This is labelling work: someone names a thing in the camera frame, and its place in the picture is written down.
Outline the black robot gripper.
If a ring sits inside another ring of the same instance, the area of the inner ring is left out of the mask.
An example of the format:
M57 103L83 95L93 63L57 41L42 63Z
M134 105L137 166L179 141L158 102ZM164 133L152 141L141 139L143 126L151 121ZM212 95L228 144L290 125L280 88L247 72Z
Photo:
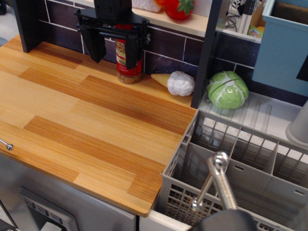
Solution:
M141 59L143 45L150 42L150 21L132 11L132 1L95 0L94 8L76 9L74 14L78 19L77 27L93 61L99 63L106 55L104 36L126 38L127 69L136 67Z

